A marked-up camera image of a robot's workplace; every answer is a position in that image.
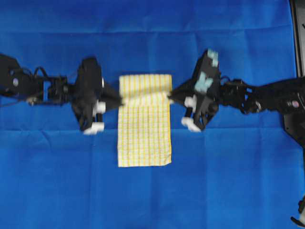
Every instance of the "towel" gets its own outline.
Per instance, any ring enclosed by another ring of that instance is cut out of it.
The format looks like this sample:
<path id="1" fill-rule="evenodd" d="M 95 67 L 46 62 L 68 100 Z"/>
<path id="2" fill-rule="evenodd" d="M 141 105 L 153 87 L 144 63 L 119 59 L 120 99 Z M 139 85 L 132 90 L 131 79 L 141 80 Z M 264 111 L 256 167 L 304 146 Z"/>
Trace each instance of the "towel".
<path id="1" fill-rule="evenodd" d="M 119 108 L 119 167 L 163 166 L 171 163 L 170 101 L 172 76 L 168 74 L 120 77 L 124 106 Z"/>

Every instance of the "light blue tape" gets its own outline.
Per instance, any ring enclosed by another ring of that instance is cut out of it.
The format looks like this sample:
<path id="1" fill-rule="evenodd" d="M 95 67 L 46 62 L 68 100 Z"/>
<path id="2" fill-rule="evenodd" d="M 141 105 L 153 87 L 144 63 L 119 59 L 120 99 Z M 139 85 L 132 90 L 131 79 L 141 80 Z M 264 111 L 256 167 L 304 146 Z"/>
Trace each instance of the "light blue tape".
<path id="1" fill-rule="evenodd" d="M 217 61 L 218 60 L 218 52 L 215 52 L 211 49 L 208 49 L 208 57 Z"/>
<path id="2" fill-rule="evenodd" d="M 213 83 L 213 78 L 206 78 L 206 74 L 204 72 L 200 73 L 199 79 L 195 84 L 194 89 L 200 93 L 206 93 L 209 87 Z"/>
<path id="3" fill-rule="evenodd" d="M 218 66 L 218 60 L 213 59 L 212 60 L 212 67 L 217 67 Z"/>

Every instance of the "cable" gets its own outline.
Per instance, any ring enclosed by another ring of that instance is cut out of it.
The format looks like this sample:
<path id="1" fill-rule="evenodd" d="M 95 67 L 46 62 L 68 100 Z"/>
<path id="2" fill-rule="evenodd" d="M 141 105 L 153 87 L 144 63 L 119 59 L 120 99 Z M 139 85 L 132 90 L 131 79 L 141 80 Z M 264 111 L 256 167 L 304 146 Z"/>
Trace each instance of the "cable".
<path id="1" fill-rule="evenodd" d="M 40 67 L 40 66 L 37 67 L 37 68 L 35 69 L 35 71 L 34 71 L 34 78 L 37 77 L 37 72 L 38 72 L 39 70 L 42 72 L 42 75 L 43 75 L 44 78 L 50 79 L 50 78 L 48 77 L 46 71 L 44 70 L 44 68 L 43 68 L 43 67 Z"/>
<path id="2" fill-rule="evenodd" d="M 30 71 L 29 69 L 26 69 L 26 68 L 19 68 L 19 69 L 14 69 L 13 71 L 15 71 L 15 70 L 18 70 L 18 71 L 20 71 L 20 70 L 27 70 L 27 71 L 29 71 L 30 75 L 33 76 L 33 74 L 31 73 L 31 71 Z M 38 70 L 43 70 L 43 71 L 45 72 L 45 70 L 44 70 L 42 67 L 38 67 L 38 68 L 36 68 L 34 75 L 37 74 L 37 71 L 38 71 Z M 71 77 L 74 76 L 75 74 L 76 74 L 76 72 L 73 72 L 72 74 L 70 74 L 69 76 L 67 76 L 67 79 L 71 78 Z M 39 95 L 42 95 L 43 93 L 51 92 L 51 91 L 53 91 L 53 90 L 55 90 L 55 88 L 49 88 L 49 89 L 47 89 L 47 90 L 43 90 L 43 91 L 37 92 L 37 93 L 35 93 L 35 94 L 33 94 L 33 95 L 30 95 L 30 96 L 28 96 L 28 98 L 37 97 L 37 96 L 39 96 Z M 15 101 L 15 102 L 7 103 L 7 104 L 2 104 L 2 105 L 0 105 L 0 108 L 2 108 L 2 107 L 7 107 L 7 106 L 13 106 L 13 105 L 16 105 L 16 104 L 18 104 L 18 103 L 20 103 L 20 102 L 25 102 L 28 98 L 19 99 L 19 100 Z"/>
<path id="3" fill-rule="evenodd" d="M 31 81 L 34 79 L 32 72 L 28 68 L 15 68 L 9 71 L 10 75 L 14 75 L 15 73 L 20 72 L 24 73 L 27 77 L 29 77 Z"/>
<path id="4" fill-rule="evenodd" d="M 223 79 L 227 79 L 227 81 L 226 81 L 226 82 L 230 81 L 229 76 L 226 76 L 226 75 L 225 75 L 225 76 L 223 76 L 223 77 L 221 77 L 221 78 L 220 78 L 220 81 L 222 81 Z"/>

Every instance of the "blue cloth backdrop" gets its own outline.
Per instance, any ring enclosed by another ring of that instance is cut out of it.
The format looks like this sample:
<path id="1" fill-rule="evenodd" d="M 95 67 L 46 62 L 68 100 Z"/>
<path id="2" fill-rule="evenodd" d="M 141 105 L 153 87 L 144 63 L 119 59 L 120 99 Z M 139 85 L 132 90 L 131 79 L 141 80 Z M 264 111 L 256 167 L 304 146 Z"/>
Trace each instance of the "blue cloth backdrop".
<path id="1" fill-rule="evenodd" d="M 81 60 L 96 56 L 117 89 L 126 73 L 170 73 L 177 87 L 207 48 L 230 78 L 296 77 L 288 0 L 0 4 L 0 52 L 70 82 Z M 118 168 L 117 110 L 104 116 L 103 133 L 84 136 L 69 104 L 0 108 L 0 228 L 295 228 L 302 149 L 282 117 L 220 107 L 195 134 L 180 123 L 184 111 L 171 106 L 171 164 Z"/>

